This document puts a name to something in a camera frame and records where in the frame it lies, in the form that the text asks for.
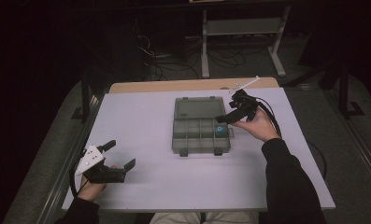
hand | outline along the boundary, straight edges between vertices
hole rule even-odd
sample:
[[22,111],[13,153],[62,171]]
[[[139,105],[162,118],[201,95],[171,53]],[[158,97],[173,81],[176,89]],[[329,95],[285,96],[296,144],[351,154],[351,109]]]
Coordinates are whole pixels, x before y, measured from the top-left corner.
[[107,187],[107,184],[94,184],[90,183],[85,176],[82,177],[80,181],[80,186],[83,188],[80,189],[78,193],[78,198],[93,202],[98,195]]
[[258,107],[253,120],[237,121],[232,123],[233,126],[242,128],[249,132],[255,138],[266,142],[272,138],[280,138],[276,132],[272,121],[266,113]]

plastic organizer box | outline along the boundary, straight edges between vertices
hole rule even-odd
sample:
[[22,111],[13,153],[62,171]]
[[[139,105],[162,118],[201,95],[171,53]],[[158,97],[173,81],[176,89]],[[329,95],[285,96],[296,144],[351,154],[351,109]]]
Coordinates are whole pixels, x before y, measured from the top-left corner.
[[231,147],[227,124],[214,118],[225,115],[221,97],[183,97],[176,99],[173,142],[174,153],[227,153]]

floor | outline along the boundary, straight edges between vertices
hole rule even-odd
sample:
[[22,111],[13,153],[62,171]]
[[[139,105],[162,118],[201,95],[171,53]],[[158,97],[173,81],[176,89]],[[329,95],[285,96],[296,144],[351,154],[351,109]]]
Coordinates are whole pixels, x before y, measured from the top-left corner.
[[[155,65],[149,67],[148,79],[165,81],[201,78],[199,51],[193,52],[198,38],[193,38],[189,40],[190,56],[181,61],[170,57],[157,60]],[[283,37],[278,56],[287,72],[286,77],[277,77],[265,50],[265,46],[271,42],[269,36],[234,36],[231,39],[211,38],[208,41],[210,58],[216,59],[215,62],[209,61],[211,78],[275,77],[279,84],[284,84],[310,70],[298,65],[307,42],[306,36]],[[364,115],[343,119],[336,109],[337,87],[332,91],[321,90],[318,82],[322,75],[318,74],[304,84],[286,88],[285,91],[322,172],[322,156],[317,149],[327,163],[325,180],[336,209],[326,210],[324,215],[327,222],[332,224],[371,223],[371,168],[362,156],[360,143],[354,140],[354,134],[349,128],[354,127],[371,152],[371,100],[363,84],[350,77],[350,101],[357,102]],[[63,178],[62,174],[66,171],[63,171],[62,164],[67,160],[68,153],[77,146],[76,140],[81,141],[83,138],[84,141],[85,130],[91,128],[79,119],[73,119],[74,111],[80,107],[78,83],[66,96],[51,124],[33,166],[7,213],[5,223],[51,223],[64,214],[60,206],[67,186],[65,180],[57,176]],[[101,211],[100,215],[102,224],[130,224],[136,221],[135,214]]]

person's lap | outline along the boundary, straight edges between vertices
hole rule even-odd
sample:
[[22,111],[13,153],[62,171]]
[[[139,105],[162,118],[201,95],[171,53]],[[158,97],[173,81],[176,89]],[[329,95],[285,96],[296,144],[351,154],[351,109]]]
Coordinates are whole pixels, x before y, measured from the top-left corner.
[[[156,213],[150,224],[200,224],[200,213]],[[258,224],[257,212],[207,212],[205,224]]]

white table surface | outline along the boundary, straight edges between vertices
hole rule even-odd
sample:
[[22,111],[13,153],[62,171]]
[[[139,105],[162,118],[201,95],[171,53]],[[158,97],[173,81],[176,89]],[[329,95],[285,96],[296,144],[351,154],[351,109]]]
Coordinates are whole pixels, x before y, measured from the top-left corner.
[[[246,89],[273,108],[282,137],[313,182],[321,208],[335,204],[314,161],[291,105],[281,88]],[[265,210],[265,166],[262,142],[233,127],[229,153],[190,154],[171,149],[175,99],[221,96],[226,113],[232,94],[219,91],[157,91],[107,94],[86,144],[117,145],[104,152],[105,165],[122,167],[136,158],[124,183],[109,184],[96,203],[121,212]],[[73,200],[69,190],[63,209]]]

